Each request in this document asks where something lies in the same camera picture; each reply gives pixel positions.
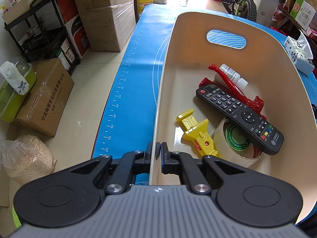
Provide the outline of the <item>yellow plastic toy tool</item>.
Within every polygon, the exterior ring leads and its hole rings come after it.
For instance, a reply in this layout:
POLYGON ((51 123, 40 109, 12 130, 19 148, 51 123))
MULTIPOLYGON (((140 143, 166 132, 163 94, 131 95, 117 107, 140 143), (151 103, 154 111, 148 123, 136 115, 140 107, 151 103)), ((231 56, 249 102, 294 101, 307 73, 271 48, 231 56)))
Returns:
POLYGON ((208 133, 209 120, 206 118, 197 121, 193 113, 194 109, 190 108, 176 117, 184 131, 182 139, 192 142, 200 156, 211 155, 220 158, 216 145, 208 133))

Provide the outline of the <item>clear packing tape roll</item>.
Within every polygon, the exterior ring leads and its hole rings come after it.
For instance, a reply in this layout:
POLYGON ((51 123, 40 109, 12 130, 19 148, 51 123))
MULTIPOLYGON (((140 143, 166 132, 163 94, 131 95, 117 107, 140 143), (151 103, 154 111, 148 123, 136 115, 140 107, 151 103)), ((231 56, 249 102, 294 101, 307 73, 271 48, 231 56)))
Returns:
POLYGON ((216 145, 217 151, 222 159, 248 168, 260 159, 262 152, 258 148, 254 147, 252 143, 250 143, 250 146, 245 151, 240 153, 232 150, 229 147, 224 134, 225 128, 228 124, 233 123, 231 123, 227 118, 223 118, 214 131, 213 141, 216 145))

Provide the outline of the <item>green ointment tin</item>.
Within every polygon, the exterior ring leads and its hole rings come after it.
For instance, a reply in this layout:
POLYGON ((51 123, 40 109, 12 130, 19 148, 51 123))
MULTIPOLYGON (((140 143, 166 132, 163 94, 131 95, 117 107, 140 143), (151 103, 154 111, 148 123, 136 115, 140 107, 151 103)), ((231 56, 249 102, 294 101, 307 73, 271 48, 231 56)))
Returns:
POLYGON ((228 124, 224 131, 229 147, 237 153, 245 151, 250 146, 250 141, 233 124, 228 124))

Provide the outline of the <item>black tv remote control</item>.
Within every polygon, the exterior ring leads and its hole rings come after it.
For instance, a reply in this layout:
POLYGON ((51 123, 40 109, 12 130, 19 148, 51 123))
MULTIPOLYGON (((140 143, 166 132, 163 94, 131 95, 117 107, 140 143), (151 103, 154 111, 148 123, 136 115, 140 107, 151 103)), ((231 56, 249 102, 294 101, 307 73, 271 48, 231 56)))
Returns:
POLYGON ((208 84, 198 88, 196 96, 221 111, 261 152, 275 155, 280 151, 284 142, 283 134, 229 92, 208 84))

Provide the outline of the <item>red action figure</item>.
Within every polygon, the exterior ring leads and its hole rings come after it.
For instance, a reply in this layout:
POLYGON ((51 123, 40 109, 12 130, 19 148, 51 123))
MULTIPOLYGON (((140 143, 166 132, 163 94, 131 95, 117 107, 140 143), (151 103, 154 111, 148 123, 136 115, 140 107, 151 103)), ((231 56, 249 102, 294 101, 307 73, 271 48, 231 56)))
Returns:
POLYGON ((266 120, 266 117, 264 115, 261 114, 262 108, 264 106, 264 102, 262 101, 262 99, 260 99, 260 97, 256 96, 254 100, 249 99, 247 96, 245 96, 245 94, 243 93, 243 91, 241 91, 228 77, 227 75, 222 72, 215 64, 211 64, 208 67, 210 70, 214 71, 215 73, 218 73, 221 78, 225 81, 226 85, 228 86, 228 88, 226 88, 225 86, 222 86, 221 84, 215 82, 214 80, 211 81, 209 80, 207 77, 204 78, 201 83, 199 84, 199 88, 206 86, 208 84, 214 84, 216 86, 218 86, 219 88, 229 92, 231 95, 233 95, 234 97, 236 97, 237 99, 239 99, 240 101, 243 102, 243 104, 249 106, 251 109, 253 109, 257 114, 261 115, 262 117, 264 117, 264 119, 266 120))

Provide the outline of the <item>white pill bottle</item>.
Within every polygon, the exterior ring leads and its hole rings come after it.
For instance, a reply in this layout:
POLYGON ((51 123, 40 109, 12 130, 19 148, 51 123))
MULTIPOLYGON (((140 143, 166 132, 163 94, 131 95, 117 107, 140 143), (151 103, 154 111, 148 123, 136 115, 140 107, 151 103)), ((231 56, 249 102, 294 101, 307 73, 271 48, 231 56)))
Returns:
MULTIPOLYGON (((227 66, 226 64, 222 64, 219 69, 224 72, 227 77, 241 90, 243 91, 245 87, 248 85, 248 82, 241 77, 239 73, 237 73, 235 70, 227 66)), ((225 86, 228 88, 226 85, 225 81, 221 78, 221 76, 216 73, 214 76, 214 81, 221 84, 222 86, 225 86)))

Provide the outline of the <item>beige plastic storage bin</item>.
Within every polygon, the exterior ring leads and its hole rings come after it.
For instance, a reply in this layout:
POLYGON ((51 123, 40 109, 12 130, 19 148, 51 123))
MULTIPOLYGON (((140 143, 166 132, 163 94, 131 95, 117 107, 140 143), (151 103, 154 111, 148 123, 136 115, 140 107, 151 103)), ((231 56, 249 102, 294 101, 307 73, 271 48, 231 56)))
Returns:
POLYGON ((285 37, 233 18, 180 14, 160 80, 154 141, 284 180, 316 204, 316 119, 285 37))

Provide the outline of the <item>blue silicone baking mat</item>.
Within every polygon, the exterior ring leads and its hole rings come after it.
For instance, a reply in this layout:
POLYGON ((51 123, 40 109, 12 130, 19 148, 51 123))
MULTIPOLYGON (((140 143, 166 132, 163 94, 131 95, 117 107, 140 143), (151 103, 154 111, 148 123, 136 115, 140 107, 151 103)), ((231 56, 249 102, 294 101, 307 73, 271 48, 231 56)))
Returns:
POLYGON ((182 139, 178 114, 192 108, 213 134, 223 114, 196 97, 210 64, 226 64, 248 82, 245 95, 264 101, 262 113, 284 135, 275 156, 251 168, 291 183, 304 201, 299 219, 316 209, 316 120, 308 88, 313 76, 298 72, 283 48, 285 37, 222 12, 151 5, 142 14, 107 99, 93 156, 145 149, 166 142, 172 151, 199 157, 182 139))

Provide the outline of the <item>bag of grain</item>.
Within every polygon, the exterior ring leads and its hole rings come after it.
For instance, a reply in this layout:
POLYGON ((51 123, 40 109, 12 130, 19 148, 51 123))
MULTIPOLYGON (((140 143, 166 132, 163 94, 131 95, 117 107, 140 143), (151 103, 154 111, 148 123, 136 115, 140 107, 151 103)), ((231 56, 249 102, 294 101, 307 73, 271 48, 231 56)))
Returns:
POLYGON ((1 142, 1 165, 21 185, 50 175, 56 162, 48 147, 35 135, 1 142))

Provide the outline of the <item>floor cardboard box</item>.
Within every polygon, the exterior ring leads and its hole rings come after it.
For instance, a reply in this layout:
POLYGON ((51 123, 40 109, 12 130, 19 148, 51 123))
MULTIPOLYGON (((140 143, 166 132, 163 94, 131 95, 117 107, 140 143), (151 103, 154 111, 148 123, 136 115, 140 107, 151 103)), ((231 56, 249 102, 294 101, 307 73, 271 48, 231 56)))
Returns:
POLYGON ((25 98, 14 123, 54 137, 74 81, 59 58, 33 63, 36 83, 25 98))

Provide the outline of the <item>green lidded container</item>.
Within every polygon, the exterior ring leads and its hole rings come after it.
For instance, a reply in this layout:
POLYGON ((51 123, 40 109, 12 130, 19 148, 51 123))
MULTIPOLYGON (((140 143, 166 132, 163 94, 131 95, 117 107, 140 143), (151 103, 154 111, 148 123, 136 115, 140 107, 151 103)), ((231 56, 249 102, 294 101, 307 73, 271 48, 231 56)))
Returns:
POLYGON ((1 119, 13 122, 27 94, 36 83, 32 64, 17 57, 1 65, 1 119))

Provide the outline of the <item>stacked cardboard box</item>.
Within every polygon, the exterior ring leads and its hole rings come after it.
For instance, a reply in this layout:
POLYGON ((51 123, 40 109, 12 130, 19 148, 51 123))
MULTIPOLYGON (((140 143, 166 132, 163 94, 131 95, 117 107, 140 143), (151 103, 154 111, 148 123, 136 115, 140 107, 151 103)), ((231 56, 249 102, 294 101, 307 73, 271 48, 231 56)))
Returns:
POLYGON ((75 0, 85 32, 96 52, 120 52, 134 31, 134 0, 75 0))

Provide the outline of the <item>black metal rack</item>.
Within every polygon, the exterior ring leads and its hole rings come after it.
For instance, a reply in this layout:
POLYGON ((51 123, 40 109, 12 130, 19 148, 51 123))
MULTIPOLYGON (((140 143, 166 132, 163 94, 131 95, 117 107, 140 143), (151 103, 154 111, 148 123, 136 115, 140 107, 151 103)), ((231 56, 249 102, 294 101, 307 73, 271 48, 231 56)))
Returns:
POLYGON ((29 63, 60 59, 69 74, 80 64, 55 0, 33 0, 27 11, 5 23, 4 29, 29 63))

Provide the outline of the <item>white tissue box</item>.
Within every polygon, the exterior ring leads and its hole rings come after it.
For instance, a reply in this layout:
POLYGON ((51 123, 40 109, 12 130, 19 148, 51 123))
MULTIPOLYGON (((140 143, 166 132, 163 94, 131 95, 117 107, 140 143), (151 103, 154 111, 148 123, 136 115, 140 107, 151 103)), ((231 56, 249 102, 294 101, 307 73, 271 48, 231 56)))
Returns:
POLYGON ((306 36, 301 32, 297 40, 288 36, 283 44, 297 70, 309 76, 314 69, 313 53, 306 36))

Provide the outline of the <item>dark wooden side shelf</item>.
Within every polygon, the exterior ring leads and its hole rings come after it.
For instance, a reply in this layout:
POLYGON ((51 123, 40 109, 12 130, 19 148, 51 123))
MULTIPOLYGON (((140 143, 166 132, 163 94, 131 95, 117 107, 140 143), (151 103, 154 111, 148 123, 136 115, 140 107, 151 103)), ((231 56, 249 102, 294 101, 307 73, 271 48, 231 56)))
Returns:
POLYGON ((281 5, 278 5, 276 12, 273 14, 273 28, 282 33, 285 36, 291 36, 294 39, 300 37, 302 32, 306 37, 309 46, 313 53, 312 63, 315 67, 313 74, 316 77, 316 35, 313 33, 311 35, 307 34, 299 23, 291 17, 291 15, 283 9, 281 5))

